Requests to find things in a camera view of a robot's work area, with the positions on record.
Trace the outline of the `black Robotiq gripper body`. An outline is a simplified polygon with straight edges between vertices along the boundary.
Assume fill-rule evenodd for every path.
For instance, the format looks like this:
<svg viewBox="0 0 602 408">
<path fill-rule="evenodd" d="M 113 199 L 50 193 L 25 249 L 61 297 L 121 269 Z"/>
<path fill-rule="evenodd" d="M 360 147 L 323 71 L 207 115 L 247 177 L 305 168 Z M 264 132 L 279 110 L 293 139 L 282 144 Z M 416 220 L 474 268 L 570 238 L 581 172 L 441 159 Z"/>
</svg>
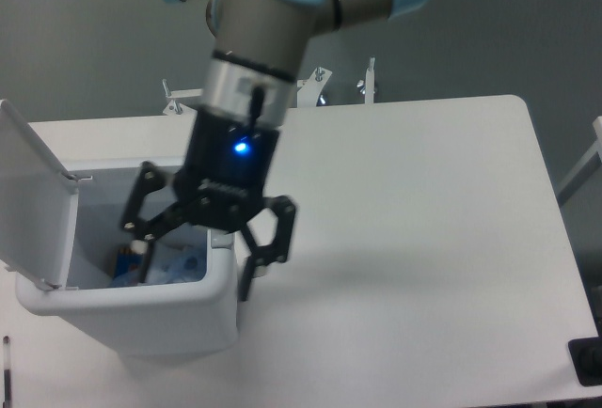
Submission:
<svg viewBox="0 0 602 408">
<path fill-rule="evenodd" d="M 190 225 L 238 230 L 264 209 L 263 187 L 279 131 L 261 126 L 265 89 L 256 86 L 243 119 L 198 109 L 181 169 L 174 208 Z"/>
</svg>

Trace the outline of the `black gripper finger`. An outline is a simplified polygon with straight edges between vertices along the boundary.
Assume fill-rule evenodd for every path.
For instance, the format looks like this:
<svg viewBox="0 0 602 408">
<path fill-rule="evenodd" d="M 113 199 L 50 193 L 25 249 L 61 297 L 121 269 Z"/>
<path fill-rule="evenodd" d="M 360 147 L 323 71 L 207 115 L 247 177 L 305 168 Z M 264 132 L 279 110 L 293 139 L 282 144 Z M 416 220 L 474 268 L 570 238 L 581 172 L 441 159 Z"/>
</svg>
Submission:
<svg viewBox="0 0 602 408">
<path fill-rule="evenodd" d="M 165 191 L 173 179 L 172 173 L 144 161 L 124 204 L 120 229 L 129 235 L 131 250 L 141 257 L 137 284 L 145 284 L 148 280 L 158 241 L 183 225 L 195 226 L 190 212 L 179 201 L 162 201 L 161 210 L 146 208 L 148 201 L 153 201 L 153 195 Z"/>
<path fill-rule="evenodd" d="M 273 263 L 288 261 L 297 206 L 288 196 L 267 197 L 263 200 L 264 208 L 276 217 L 276 227 L 272 242 L 258 245 L 248 222 L 243 222 L 240 232 L 249 250 L 244 269 L 238 283 L 238 300 L 247 301 L 252 281 L 260 268 L 267 268 Z"/>
</svg>

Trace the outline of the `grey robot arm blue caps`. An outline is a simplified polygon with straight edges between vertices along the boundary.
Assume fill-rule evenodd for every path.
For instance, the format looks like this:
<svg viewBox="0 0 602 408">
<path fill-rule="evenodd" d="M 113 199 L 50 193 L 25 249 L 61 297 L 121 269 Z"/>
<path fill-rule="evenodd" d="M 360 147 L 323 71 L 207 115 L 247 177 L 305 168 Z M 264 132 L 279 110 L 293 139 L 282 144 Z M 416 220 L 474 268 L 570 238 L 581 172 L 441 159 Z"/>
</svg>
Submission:
<svg viewBox="0 0 602 408">
<path fill-rule="evenodd" d="M 181 168 L 142 164 L 120 219 L 145 282 L 159 239 L 182 225 L 240 232 L 246 300 L 260 269 L 288 259 L 296 216 L 264 186 L 302 60 L 315 36 L 406 14 L 427 0 L 212 0 L 214 50 Z"/>
</svg>

